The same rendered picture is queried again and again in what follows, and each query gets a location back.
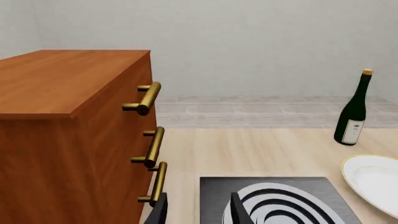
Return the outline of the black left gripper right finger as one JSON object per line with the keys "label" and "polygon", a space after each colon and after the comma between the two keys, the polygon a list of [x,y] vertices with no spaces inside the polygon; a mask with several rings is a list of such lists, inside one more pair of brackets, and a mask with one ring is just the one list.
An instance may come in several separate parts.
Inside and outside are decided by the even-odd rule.
{"label": "black left gripper right finger", "polygon": [[253,224],[237,192],[231,193],[230,210],[233,224]]}

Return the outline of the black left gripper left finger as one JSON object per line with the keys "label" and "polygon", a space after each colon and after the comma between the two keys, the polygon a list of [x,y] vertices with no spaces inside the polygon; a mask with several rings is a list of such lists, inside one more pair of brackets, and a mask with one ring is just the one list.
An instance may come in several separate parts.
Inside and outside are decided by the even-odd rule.
{"label": "black left gripper left finger", "polygon": [[167,219],[168,200],[167,194],[161,193],[152,211],[145,220],[144,224],[165,224]]}

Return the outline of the flat black stove plate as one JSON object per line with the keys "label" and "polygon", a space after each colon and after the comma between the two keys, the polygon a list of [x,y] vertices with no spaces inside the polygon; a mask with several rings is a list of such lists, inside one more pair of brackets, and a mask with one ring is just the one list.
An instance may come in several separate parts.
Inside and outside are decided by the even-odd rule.
{"label": "flat black stove plate", "polygon": [[201,177],[200,224],[233,224],[232,192],[253,224],[362,224],[325,177]]}

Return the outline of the white plate with gold rim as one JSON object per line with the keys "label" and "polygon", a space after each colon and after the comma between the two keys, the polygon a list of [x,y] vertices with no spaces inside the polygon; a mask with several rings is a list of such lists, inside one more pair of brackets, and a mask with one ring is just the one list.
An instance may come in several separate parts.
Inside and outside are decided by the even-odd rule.
{"label": "white plate with gold rim", "polygon": [[341,173],[362,199],[398,219],[398,159],[357,154],[343,161]]}

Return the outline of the wooden cabinet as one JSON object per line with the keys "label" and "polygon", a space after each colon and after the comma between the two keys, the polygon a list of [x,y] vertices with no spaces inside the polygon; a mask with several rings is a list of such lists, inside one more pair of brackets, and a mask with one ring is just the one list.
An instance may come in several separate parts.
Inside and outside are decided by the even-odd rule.
{"label": "wooden cabinet", "polygon": [[155,113],[148,50],[40,50],[0,60],[0,224],[139,224]]}

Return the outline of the dark green wine bottle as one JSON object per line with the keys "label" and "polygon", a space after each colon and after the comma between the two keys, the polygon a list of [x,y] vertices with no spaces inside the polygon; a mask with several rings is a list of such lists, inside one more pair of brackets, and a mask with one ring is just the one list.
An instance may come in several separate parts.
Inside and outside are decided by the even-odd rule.
{"label": "dark green wine bottle", "polygon": [[340,113],[333,137],[342,145],[353,146],[358,142],[366,120],[366,92],[372,74],[371,69],[363,70],[354,95]]}

